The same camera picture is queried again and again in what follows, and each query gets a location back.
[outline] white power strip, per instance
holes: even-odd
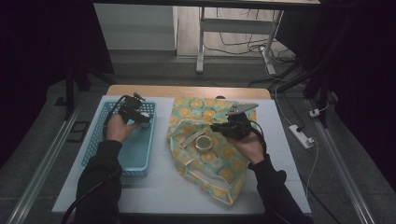
[[[301,145],[303,145],[303,147],[305,149],[311,148],[314,145],[313,144],[315,142],[314,139],[313,138],[307,138],[303,132],[297,132],[297,128],[298,127],[295,124],[289,126],[289,130],[299,140]]]

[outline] basket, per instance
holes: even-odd
[[[117,101],[107,101],[103,104],[99,116],[93,119],[92,127],[94,128],[89,139],[89,144],[83,150],[86,150],[81,162],[81,166],[87,166],[90,157],[96,154],[98,144],[103,141],[103,125],[105,123],[107,113],[113,108]],[[151,151],[152,137],[154,134],[155,126],[155,103],[142,102],[139,108],[140,112],[148,113],[150,117],[150,125],[147,128],[135,129],[131,136],[122,143],[122,148],[119,154],[119,162],[122,167],[121,180],[128,180],[134,178],[146,177],[149,168],[149,154]]]

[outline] person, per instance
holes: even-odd
[[[110,174],[117,172],[115,178],[87,196],[76,208],[74,224],[79,223],[118,223],[118,201],[121,194],[118,154],[122,142],[139,127],[139,123],[127,125],[119,114],[114,115],[108,125],[106,140],[98,146],[97,153],[91,157],[78,180],[76,198],[102,182]],[[270,155],[263,153],[262,145],[255,133],[242,140],[228,139],[239,152],[250,161],[248,169],[257,178],[257,190],[265,207],[263,223],[313,223],[311,217],[303,214],[285,186],[286,173],[276,171]]]

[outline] metal rail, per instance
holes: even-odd
[[[337,171],[346,192],[349,194],[352,204],[356,210],[356,213],[364,224],[375,224],[375,220],[370,212],[370,209],[364,201],[361,191],[356,185],[352,178],[336,144],[332,140],[332,135],[328,129],[325,129],[318,119],[315,119],[315,125],[318,129],[318,133],[327,148],[332,163],[334,164],[335,170]]]
[[[55,139],[49,147],[49,150],[45,154],[43,160],[41,160],[40,164],[35,170],[35,174],[33,175],[25,191],[20,197],[20,200],[12,211],[11,216],[8,218],[7,224],[23,223],[26,219],[30,209],[33,206],[33,203],[35,202],[35,198],[41,190],[41,187],[47,179],[53,163],[55,162],[59,152],[61,151],[62,146],[64,145],[64,141],[79,114],[81,105],[85,101],[86,96],[87,93],[85,92],[81,92],[78,95],[76,109],[71,114],[69,120],[64,121],[64,124],[62,125],[60,131],[56,135]]]

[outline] hand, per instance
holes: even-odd
[[[248,160],[251,164],[256,164],[264,160],[264,153],[262,151],[262,144],[259,137],[254,133],[250,134],[242,140],[227,138],[238,151]]]
[[[123,122],[120,114],[114,115],[107,124],[107,140],[116,140],[119,142],[125,141],[133,130],[138,128],[140,123],[135,122],[132,125],[127,125]]]

